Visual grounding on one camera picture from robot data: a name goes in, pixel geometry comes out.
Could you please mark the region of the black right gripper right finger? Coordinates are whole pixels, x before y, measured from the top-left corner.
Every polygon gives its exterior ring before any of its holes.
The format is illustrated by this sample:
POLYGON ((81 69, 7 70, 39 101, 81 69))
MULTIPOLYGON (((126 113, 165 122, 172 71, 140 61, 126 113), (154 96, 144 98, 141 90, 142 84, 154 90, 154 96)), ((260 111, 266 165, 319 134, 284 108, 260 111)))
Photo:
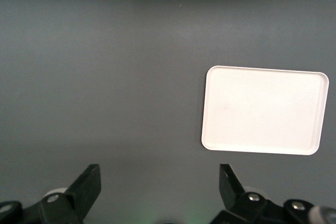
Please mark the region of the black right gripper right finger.
POLYGON ((225 206, 223 223, 257 223, 267 201, 259 193, 246 191, 229 164, 219 168, 219 192, 225 206))

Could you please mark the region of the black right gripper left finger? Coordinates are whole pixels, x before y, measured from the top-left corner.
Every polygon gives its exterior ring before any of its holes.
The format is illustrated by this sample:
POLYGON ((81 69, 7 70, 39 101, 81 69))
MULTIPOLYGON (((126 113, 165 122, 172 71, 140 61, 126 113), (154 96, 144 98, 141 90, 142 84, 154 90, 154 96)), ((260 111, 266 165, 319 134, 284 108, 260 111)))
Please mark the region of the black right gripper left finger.
POLYGON ((100 166, 91 164, 63 193, 48 194, 39 202, 41 223, 83 223, 100 192, 100 166))

